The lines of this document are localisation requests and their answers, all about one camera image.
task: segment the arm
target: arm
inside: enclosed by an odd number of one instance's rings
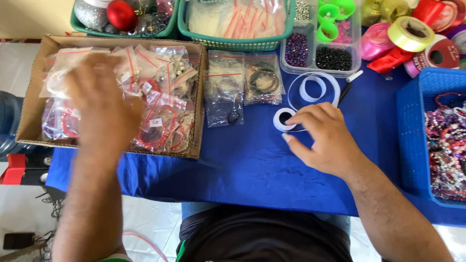
[[[384,259],[453,262],[432,224],[359,150],[338,108],[330,103],[310,105],[286,124],[302,124],[315,141],[309,149],[283,134],[299,159],[348,184],[370,241]]]
[[[91,55],[66,77],[81,114],[80,150],[54,241],[56,262],[95,262],[126,253],[116,168],[137,133],[141,103],[122,100],[112,72],[117,63],[113,57]]]

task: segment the table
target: table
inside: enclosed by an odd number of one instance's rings
[[[364,73],[353,82],[339,108],[363,153],[400,186],[395,93],[411,78],[400,67],[391,73],[393,80],[387,81],[366,65],[362,61]],[[281,73],[288,89],[296,75]],[[343,79],[338,82],[345,86]],[[308,103],[299,97],[299,84],[295,85],[289,95],[300,108]],[[328,89],[319,102],[331,102],[332,98],[333,91]],[[308,168],[290,152],[272,124],[282,107],[287,107],[286,96],[281,105],[246,106],[244,125],[206,128],[204,123],[198,161],[124,154],[117,170],[123,193],[158,201],[206,201],[357,216],[343,180]],[[312,145],[306,132],[295,135],[305,145]],[[55,149],[46,185],[67,190],[75,154],[75,149]],[[466,227],[466,209],[441,207],[404,195],[430,222]]]

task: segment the red ornament ball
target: red ornament ball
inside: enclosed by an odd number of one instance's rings
[[[130,32],[137,26],[137,16],[130,4],[123,0],[113,0],[107,7],[110,24],[120,31]]]

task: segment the black shirt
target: black shirt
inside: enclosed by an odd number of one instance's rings
[[[311,213],[220,206],[183,220],[180,240],[179,262],[352,261],[348,235]]]

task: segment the green basket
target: green basket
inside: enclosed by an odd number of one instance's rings
[[[173,14],[171,15],[170,21],[168,22],[167,28],[164,31],[161,31],[155,34],[151,38],[163,38],[163,39],[176,39],[178,36],[178,31],[173,30],[176,29],[176,18],[178,15],[177,9],[179,5],[179,0],[175,1],[175,6],[173,7]],[[91,34],[94,36],[101,36],[101,37],[130,37],[130,38],[143,38],[140,34],[135,35],[119,35],[119,34],[111,34],[106,32],[99,32],[91,29],[86,29],[86,26],[83,25],[75,14],[75,8],[73,7],[71,10],[71,19],[70,19],[71,27],[73,27],[76,31]]]
[[[186,0],[180,0],[178,5],[178,29],[181,34],[191,37],[193,41],[204,43],[209,49],[233,51],[233,52],[247,52],[247,51],[271,51],[278,47],[281,40],[289,37],[293,29],[295,21],[295,0],[285,0],[285,8],[289,16],[285,20],[285,32],[281,35],[255,38],[255,39],[230,39],[221,37],[212,37],[203,34],[197,34],[188,30],[187,22],[183,19],[185,12]],[[186,21],[189,20],[189,8],[186,14]]]

